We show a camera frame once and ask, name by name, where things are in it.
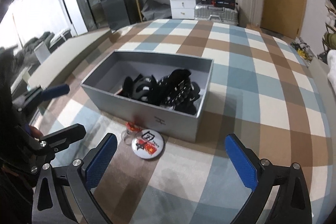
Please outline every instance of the round badge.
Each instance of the round badge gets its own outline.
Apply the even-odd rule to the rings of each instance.
[[[132,141],[133,152],[143,159],[152,159],[158,156],[163,149],[163,138],[160,133],[144,129]]]

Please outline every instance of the screw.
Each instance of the screw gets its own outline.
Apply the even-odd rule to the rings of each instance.
[[[297,164],[296,162],[293,163],[293,167],[294,167],[294,169],[296,169],[296,170],[299,170],[299,169],[300,169],[300,165]]]
[[[45,147],[47,145],[47,142],[46,141],[42,141],[42,142],[40,142],[40,145],[41,145],[41,147]]]
[[[260,162],[264,166],[268,166],[269,165],[269,160],[267,160],[267,159],[262,159]]]
[[[50,167],[50,164],[44,164],[42,168],[43,168],[43,170],[47,170],[47,169],[49,169],[49,167]]]
[[[73,166],[78,166],[78,165],[80,165],[82,163],[82,161],[80,160],[80,159],[76,159],[76,160],[74,160],[73,162],[72,162],[72,165]]]
[[[31,168],[31,173],[32,173],[32,174],[36,174],[36,173],[37,173],[37,167],[36,167],[36,166],[33,166],[33,167]]]

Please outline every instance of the silver suitcase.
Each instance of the silver suitcase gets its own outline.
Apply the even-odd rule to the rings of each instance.
[[[209,20],[212,22],[220,22],[229,25],[238,25],[238,11],[229,8],[213,7],[198,3],[195,7],[196,20]]]

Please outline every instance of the white suitcase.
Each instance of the white suitcase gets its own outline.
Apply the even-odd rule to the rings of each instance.
[[[239,5],[239,26],[247,24],[260,26],[263,15],[264,0],[236,0]]]

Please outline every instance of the orange tag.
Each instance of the orange tag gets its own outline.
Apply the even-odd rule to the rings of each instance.
[[[129,129],[130,131],[135,131],[135,132],[140,132],[142,129],[138,126],[136,126],[134,123],[132,122],[126,122],[126,127],[127,129]]]

